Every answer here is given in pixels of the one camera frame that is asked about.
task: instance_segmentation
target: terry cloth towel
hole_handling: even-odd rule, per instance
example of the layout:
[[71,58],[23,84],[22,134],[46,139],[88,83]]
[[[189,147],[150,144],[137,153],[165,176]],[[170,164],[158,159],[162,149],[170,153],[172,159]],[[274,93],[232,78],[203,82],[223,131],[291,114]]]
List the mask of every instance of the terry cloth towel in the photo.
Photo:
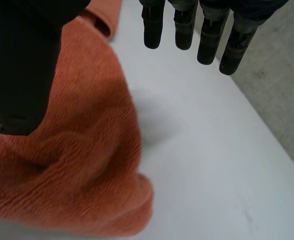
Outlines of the terry cloth towel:
[[105,37],[120,0],[93,0],[63,28],[48,112],[30,136],[0,135],[0,219],[87,236],[132,236],[151,218],[141,139]]

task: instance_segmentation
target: towel fold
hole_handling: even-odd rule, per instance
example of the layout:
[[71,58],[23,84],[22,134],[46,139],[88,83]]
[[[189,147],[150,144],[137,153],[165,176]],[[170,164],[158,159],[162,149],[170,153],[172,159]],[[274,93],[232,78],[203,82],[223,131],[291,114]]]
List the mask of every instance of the towel fold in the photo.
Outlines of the towel fold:
[[131,236],[151,218],[141,138],[106,37],[120,0],[92,0],[64,26],[47,114],[30,136],[0,135],[0,219],[88,236]]

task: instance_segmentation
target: gray carpet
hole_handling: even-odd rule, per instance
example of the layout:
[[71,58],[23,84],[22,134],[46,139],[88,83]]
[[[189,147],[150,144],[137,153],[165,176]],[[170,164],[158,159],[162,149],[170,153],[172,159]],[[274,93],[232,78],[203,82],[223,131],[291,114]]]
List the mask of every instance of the gray carpet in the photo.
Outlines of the gray carpet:
[[[202,19],[199,7],[197,32]],[[232,22],[230,14],[219,59]],[[294,161],[294,0],[259,28],[232,78]]]

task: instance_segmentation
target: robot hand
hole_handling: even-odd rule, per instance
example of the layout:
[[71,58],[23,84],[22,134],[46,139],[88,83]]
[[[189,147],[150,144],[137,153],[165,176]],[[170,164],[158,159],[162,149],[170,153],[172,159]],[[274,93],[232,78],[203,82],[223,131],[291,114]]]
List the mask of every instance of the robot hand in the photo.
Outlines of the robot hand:
[[0,0],[0,133],[27,136],[42,122],[61,30],[90,0]]
[[[160,45],[165,0],[139,0],[143,5],[144,42],[150,49]],[[191,46],[198,0],[168,0],[175,8],[176,46]],[[236,72],[257,28],[288,0],[199,0],[204,13],[197,60],[204,65],[213,62],[230,9],[234,23],[220,62],[226,75]]]

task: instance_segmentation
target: white surface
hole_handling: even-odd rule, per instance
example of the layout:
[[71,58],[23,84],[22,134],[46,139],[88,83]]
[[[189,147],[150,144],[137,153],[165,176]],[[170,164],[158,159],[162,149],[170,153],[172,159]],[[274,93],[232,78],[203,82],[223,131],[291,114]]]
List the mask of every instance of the white surface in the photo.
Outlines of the white surface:
[[124,0],[112,42],[155,189],[153,218],[134,239],[294,240],[291,159],[217,62],[197,62],[197,35],[190,50],[175,47],[170,5],[160,47],[146,49],[141,9]]

